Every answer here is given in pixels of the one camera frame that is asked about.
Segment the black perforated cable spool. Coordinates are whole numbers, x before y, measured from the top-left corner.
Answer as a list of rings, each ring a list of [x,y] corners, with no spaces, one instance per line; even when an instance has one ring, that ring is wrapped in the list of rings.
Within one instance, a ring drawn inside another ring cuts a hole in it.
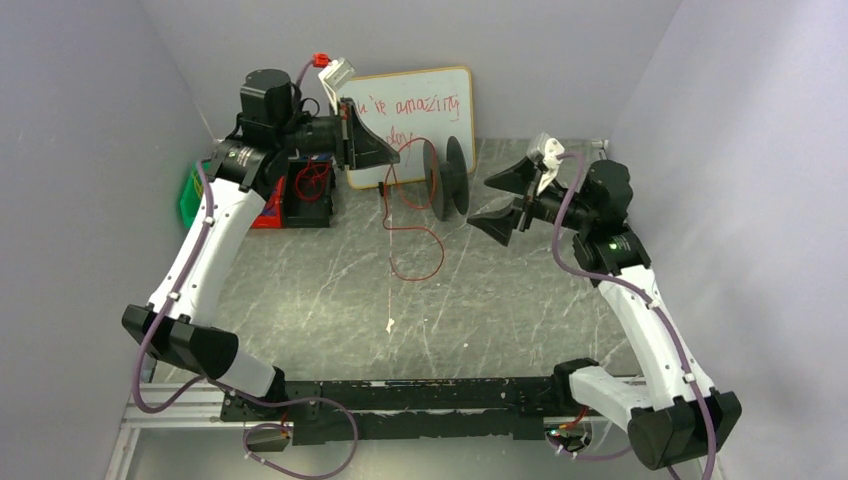
[[[435,218],[447,220],[451,208],[460,215],[466,215],[470,189],[465,155],[459,140],[450,136],[443,155],[438,154],[433,143],[426,140],[422,147],[422,166],[428,201]]]

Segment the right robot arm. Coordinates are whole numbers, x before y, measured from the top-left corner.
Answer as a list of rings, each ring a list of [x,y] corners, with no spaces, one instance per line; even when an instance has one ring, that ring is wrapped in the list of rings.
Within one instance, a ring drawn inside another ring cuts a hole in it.
[[[671,470],[699,459],[703,477],[711,478],[742,406],[735,393],[715,387],[665,308],[651,259],[627,222],[628,168],[598,160],[581,165],[574,183],[563,186],[551,167],[524,158],[486,185],[512,193],[513,201],[469,223],[502,245],[537,220],[570,230],[576,259],[570,273],[601,293],[641,368],[643,383],[631,385],[589,358],[559,364],[552,375],[557,401],[595,411],[622,429],[645,467]]]

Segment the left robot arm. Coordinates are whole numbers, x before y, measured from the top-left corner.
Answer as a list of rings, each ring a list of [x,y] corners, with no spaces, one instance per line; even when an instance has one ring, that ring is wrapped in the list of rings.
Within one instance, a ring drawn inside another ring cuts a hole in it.
[[[360,119],[355,103],[339,94],[355,74],[343,58],[318,74],[330,112],[303,108],[299,81],[278,69],[246,75],[234,129],[207,160],[196,164],[202,200],[165,279],[143,305],[130,305],[122,326],[138,342],[131,395],[147,413],[165,407],[143,402],[140,385],[146,358],[195,373],[271,406],[286,401],[284,372],[244,351],[236,334],[214,326],[225,274],[292,160],[328,154],[347,170],[399,161],[398,152]]]

